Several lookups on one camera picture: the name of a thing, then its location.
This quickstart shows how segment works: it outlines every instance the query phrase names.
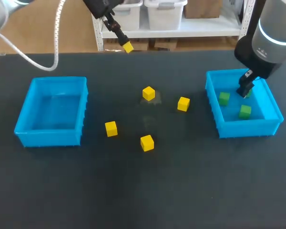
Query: green cube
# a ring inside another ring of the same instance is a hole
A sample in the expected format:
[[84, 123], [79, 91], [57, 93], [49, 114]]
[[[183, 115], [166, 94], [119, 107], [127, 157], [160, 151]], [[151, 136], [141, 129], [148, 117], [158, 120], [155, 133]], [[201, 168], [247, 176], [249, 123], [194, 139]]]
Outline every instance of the green cube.
[[230, 99], [230, 93], [221, 92], [219, 94], [218, 103], [221, 106], [228, 106], [229, 99]]
[[251, 114], [251, 107], [242, 105], [239, 112], [239, 118], [241, 119], [249, 119]]
[[252, 89], [250, 89], [250, 91], [249, 91], [248, 95], [246, 95], [246, 97], [245, 97], [245, 98], [246, 98], [246, 99], [247, 99], [247, 98], [250, 98], [251, 94], [252, 94]]

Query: blue plastic bin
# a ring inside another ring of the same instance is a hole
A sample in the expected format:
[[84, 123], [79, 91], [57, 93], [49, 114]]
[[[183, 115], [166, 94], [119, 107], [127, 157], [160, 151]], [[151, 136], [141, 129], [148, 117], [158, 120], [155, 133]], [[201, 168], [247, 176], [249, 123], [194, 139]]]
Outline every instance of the blue plastic bin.
[[33, 79], [14, 133], [25, 147], [79, 146], [87, 96], [85, 77]]
[[[206, 92], [220, 138], [274, 135], [283, 122], [283, 116], [264, 79], [254, 81], [252, 94], [242, 98], [236, 93], [239, 78], [248, 69], [209, 71], [206, 74]], [[220, 106], [220, 92], [230, 93], [228, 106]], [[238, 117], [241, 105], [252, 108], [249, 120]]]

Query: black tabletop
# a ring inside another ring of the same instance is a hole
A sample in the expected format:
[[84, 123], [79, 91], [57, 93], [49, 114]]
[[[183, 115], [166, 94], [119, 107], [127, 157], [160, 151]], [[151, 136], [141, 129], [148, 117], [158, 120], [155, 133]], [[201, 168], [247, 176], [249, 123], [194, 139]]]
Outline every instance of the black tabletop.
[[[232, 51], [61, 54], [50, 73], [0, 57], [0, 229], [286, 228], [286, 64], [267, 80], [285, 118], [277, 134], [219, 139], [205, 74], [235, 68]], [[81, 147], [23, 148], [14, 135], [42, 76], [87, 77]], [[112, 120], [119, 135], [107, 138]]]

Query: white cable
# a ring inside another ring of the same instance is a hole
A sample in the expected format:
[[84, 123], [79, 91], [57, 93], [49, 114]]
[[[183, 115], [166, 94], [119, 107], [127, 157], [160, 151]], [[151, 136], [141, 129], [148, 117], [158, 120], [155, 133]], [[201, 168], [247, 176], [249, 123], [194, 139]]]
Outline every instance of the white cable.
[[54, 26], [54, 64], [52, 67], [47, 68], [44, 67], [32, 59], [30, 59], [27, 55], [25, 55], [23, 52], [21, 52], [12, 42], [9, 41], [5, 36], [3, 36], [0, 33], [0, 37], [13, 49], [15, 50], [20, 56], [22, 56], [25, 60], [27, 60], [29, 63], [33, 64], [35, 67], [44, 70], [44, 71], [54, 71], [57, 68], [58, 65], [58, 42], [59, 42], [59, 24], [61, 19], [61, 11], [63, 8], [63, 5], [65, 4], [66, 0], [60, 0], [57, 11], [56, 11], [56, 18], [55, 18], [55, 26]]

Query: yellow block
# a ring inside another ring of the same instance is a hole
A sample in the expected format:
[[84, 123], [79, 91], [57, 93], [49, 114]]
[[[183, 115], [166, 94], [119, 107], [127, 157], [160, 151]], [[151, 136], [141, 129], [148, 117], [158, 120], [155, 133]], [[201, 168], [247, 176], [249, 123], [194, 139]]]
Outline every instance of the yellow block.
[[190, 105], [190, 99], [180, 97], [177, 109], [180, 111], [187, 111]]
[[118, 135], [118, 128], [116, 127], [115, 121], [105, 123], [105, 127], [108, 137]]
[[151, 87], [146, 87], [143, 89], [143, 98], [146, 99], [147, 101], [151, 101], [152, 99], [155, 98], [155, 90]]
[[144, 152], [154, 148], [153, 138], [150, 135], [141, 137], [141, 146]]
[[133, 50], [133, 46], [130, 42], [127, 42], [123, 45], [123, 48], [127, 53], [130, 53]]

